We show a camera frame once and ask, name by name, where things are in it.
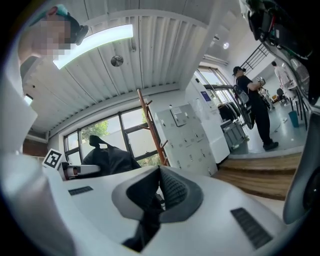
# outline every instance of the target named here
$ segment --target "black bag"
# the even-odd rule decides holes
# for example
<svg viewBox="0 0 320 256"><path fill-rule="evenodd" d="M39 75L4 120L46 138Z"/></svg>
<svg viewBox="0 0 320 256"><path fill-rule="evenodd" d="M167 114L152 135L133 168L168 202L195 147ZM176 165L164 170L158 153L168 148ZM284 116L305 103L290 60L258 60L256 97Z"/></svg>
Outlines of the black bag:
<svg viewBox="0 0 320 256"><path fill-rule="evenodd" d="M234 85L232 89L235 97L235 103L241 112L243 120L248 128L252 130L255 125L256 118L251 110L252 106L249 101L249 96L237 84Z"/></svg>
<svg viewBox="0 0 320 256"><path fill-rule="evenodd" d="M89 137L89 144L95 147L95 149L86 155L81 164L97 165L101 168L101 171L82 175L81 178L101 177L141 168L130 152L112 146L98 136L91 135ZM100 148L100 144L106 144L107 148Z"/></svg>

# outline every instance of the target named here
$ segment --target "wooden stair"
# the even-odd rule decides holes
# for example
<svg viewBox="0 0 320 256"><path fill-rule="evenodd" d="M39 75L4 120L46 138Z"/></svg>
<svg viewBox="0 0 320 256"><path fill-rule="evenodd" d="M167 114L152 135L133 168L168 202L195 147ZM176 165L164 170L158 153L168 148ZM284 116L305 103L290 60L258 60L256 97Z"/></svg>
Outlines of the wooden stair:
<svg viewBox="0 0 320 256"><path fill-rule="evenodd" d="M259 159L227 159L213 178L248 194L285 200L301 154Z"/></svg>

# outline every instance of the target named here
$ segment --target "ceiling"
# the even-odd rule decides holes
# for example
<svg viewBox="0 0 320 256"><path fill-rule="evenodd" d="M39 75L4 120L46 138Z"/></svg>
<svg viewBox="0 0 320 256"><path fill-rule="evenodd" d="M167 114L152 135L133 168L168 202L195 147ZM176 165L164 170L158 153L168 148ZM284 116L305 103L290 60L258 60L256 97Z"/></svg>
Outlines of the ceiling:
<svg viewBox="0 0 320 256"><path fill-rule="evenodd" d="M137 89L179 85L206 39L216 1L52 1L50 5L64 4L80 24L88 25L88 35L132 24L133 38L95 48L61 70L49 58L21 67L24 93L33 97L31 107L38 114L32 129L51 131L87 108ZM232 29L238 8L232 5L222 19L222 38L228 34L224 30ZM111 65L116 55L124 59L120 67Z"/></svg>
<svg viewBox="0 0 320 256"><path fill-rule="evenodd" d="M224 15L218 26L216 34L219 40L212 39L206 54L218 59L228 61L230 49L245 35L244 30L248 30L248 24L241 15L239 0L229 0L232 5L226 15ZM229 48L224 49L224 43L229 43Z"/></svg>

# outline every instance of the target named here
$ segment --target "trash can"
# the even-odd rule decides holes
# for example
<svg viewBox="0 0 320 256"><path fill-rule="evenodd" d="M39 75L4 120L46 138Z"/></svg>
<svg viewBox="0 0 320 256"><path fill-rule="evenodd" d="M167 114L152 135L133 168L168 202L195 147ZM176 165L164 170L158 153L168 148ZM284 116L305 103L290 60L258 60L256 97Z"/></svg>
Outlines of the trash can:
<svg viewBox="0 0 320 256"><path fill-rule="evenodd" d="M289 117L291 119L291 123L292 123L293 127L298 128L299 122L298 122L297 111L294 110L294 111L289 112Z"/></svg>

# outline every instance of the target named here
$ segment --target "white shirt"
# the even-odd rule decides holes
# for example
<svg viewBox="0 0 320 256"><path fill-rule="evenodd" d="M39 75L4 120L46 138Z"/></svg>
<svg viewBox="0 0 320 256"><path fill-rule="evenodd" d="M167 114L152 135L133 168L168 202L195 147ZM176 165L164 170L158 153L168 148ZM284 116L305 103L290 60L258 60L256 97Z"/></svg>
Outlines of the white shirt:
<svg viewBox="0 0 320 256"><path fill-rule="evenodd" d="M289 74L287 73L287 71L283 67L276 66L274 68L274 73L275 73L276 77L279 79L280 85L283 86L283 85L290 82Z"/></svg>

